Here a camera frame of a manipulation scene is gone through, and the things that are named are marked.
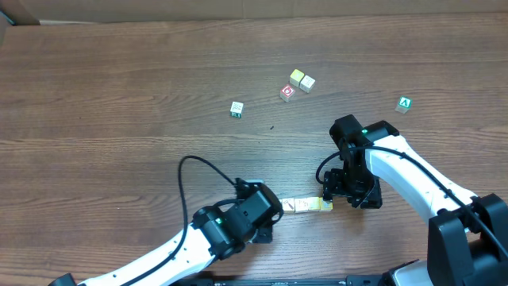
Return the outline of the yellow wooden block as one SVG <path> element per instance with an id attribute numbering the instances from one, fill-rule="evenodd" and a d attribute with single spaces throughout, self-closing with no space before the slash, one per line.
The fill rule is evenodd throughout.
<path id="1" fill-rule="evenodd" d="M 307 199 L 308 211 L 320 211 L 321 209 L 321 198 L 320 197 L 309 197 Z"/>

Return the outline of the red W wooden block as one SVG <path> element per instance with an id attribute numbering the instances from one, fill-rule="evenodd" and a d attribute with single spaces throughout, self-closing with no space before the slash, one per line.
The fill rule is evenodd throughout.
<path id="1" fill-rule="evenodd" d="M 307 198 L 296 198 L 294 200 L 294 212 L 306 213 L 309 211 L 309 201 Z"/>

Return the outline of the plain wooden block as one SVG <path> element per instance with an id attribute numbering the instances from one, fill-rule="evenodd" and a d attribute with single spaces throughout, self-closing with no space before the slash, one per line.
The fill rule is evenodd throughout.
<path id="1" fill-rule="evenodd" d="M 321 212 L 331 211 L 333 209 L 333 202 L 332 201 L 326 201 L 323 198 L 320 198 L 320 200 L 319 200 L 319 208 L 320 208 Z"/>

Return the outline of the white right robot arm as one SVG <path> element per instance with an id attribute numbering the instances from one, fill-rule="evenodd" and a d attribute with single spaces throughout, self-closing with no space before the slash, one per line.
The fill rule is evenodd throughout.
<path id="1" fill-rule="evenodd" d="M 391 185 L 428 226 L 427 258 L 374 278 L 375 285 L 505 285 L 507 205 L 479 196 L 438 172 L 386 121 L 362 126 L 338 118 L 329 135 L 342 168 L 316 171 L 323 199 L 344 197 L 354 208 L 378 209 L 380 183 Z"/>

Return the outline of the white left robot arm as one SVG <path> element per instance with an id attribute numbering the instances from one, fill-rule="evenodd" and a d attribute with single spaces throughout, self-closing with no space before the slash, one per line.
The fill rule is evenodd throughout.
<path id="1" fill-rule="evenodd" d="M 269 243 L 274 217 L 283 216 L 281 202 L 262 180 L 237 178 L 235 188 L 235 199 L 199 209 L 191 223 L 162 246 L 81 284 L 170 285 L 242 252 L 258 237 Z"/>

